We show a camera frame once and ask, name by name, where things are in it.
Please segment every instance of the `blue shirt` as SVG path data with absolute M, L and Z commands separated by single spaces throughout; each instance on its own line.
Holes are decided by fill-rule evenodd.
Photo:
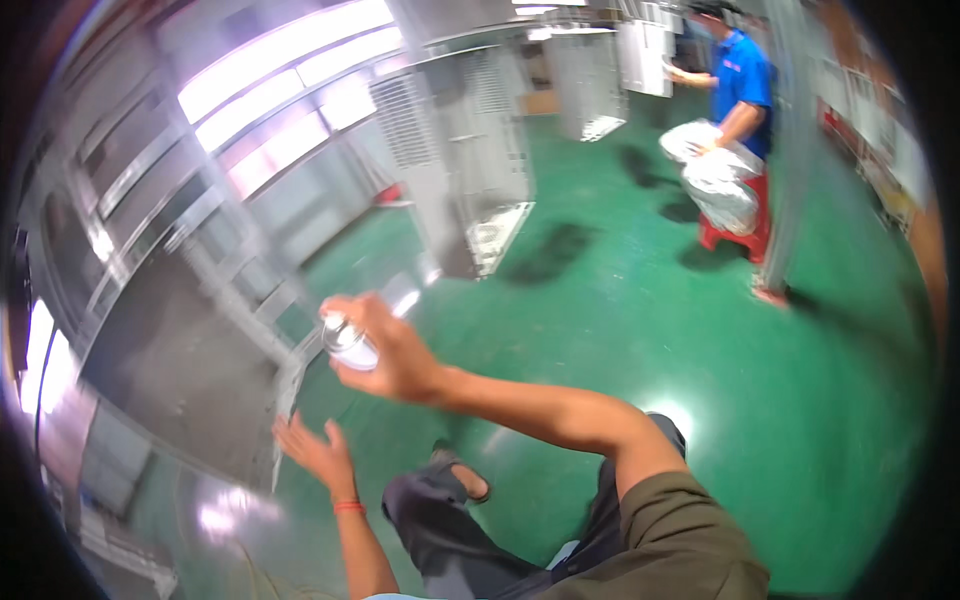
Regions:
M 741 140 L 751 152 L 765 160 L 770 152 L 774 116 L 773 94 L 770 91 L 773 69 L 770 61 L 752 39 L 734 29 L 714 49 L 713 76 L 718 80 L 713 91 L 714 122 L 723 121 L 727 113 L 741 101 L 766 108 L 763 122 L 750 137 Z

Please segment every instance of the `green floor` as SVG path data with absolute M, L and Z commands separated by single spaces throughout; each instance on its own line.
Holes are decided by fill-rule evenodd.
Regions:
M 756 300 L 754 267 L 736 247 L 697 244 L 696 211 L 657 149 L 660 132 L 692 116 L 677 109 L 687 101 L 696 109 L 678 98 L 667 113 L 635 99 L 631 121 L 593 144 L 561 138 L 554 117 L 528 118 L 530 218 L 494 276 L 424 286 L 409 318 L 462 368 L 673 416 L 694 474 L 747 531 L 772 589 L 837 591 L 883 536 L 922 449 L 934 391 L 923 282 L 866 185 L 818 138 L 789 278 L 798 301 L 784 310 Z M 421 252 L 406 209 L 379 209 L 305 276 L 320 295 L 376 289 L 404 272 L 419 281 Z M 492 482 L 492 500 L 473 513 L 518 556 L 546 564 L 586 515 L 597 457 L 355 393 L 325 360 L 298 402 L 307 424 L 344 426 L 372 508 L 393 476 L 447 438 Z M 288 520 L 248 538 L 253 560 L 346 597 L 323 488 L 287 461 L 276 502 Z M 375 508 L 370 516 L 401 588 L 421 592 L 390 525 Z M 190 569 L 181 580 L 200 586 L 204 573 Z

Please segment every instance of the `red string bracelet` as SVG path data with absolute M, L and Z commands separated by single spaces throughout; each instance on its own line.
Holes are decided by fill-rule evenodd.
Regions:
M 362 515 L 367 513 L 367 508 L 361 502 L 334 502 L 333 514 L 357 512 Z

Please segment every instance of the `spray can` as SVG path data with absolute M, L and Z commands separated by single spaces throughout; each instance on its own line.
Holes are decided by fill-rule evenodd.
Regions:
M 343 313 L 328 312 L 324 319 L 324 348 L 330 356 L 357 371 L 373 371 L 379 355 L 373 344 Z

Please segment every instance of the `man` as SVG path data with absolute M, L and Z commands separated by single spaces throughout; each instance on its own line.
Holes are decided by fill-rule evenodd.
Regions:
M 374 396 L 491 420 L 520 433 L 607 460 L 600 468 L 588 527 L 551 570 L 496 546 L 465 508 L 490 485 L 449 450 L 427 468 L 401 475 L 384 491 L 384 516 L 436 598 L 766 598 L 769 573 L 733 520 L 693 479 L 684 439 L 662 415 L 648 416 L 614 397 L 560 386 L 489 379 L 441 365 L 408 323 L 376 296 L 332 298 L 363 330 L 379 361 L 370 372 L 331 361 L 347 386 Z M 397 593 L 354 484 L 347 444 L 332 420 L 329 442 L 299 415 L 277 420 L 280 448 L 330 490 L 350 598 Z M 544 491 L 543 502 L 550 493 Z
M 739 141 L 766 160 L 773 132 L 770 61 L 752 39 L 727 25 L 724 11 L 742 13 L 726 0 L 694 0 L 689 5 L 691 27 L 702 28 L 716 42 L 712 74 L 664 68 L 679 84 L 713 90 L 712 120 L 719 124 L 720 134 L 703 144 L 700 154 Z

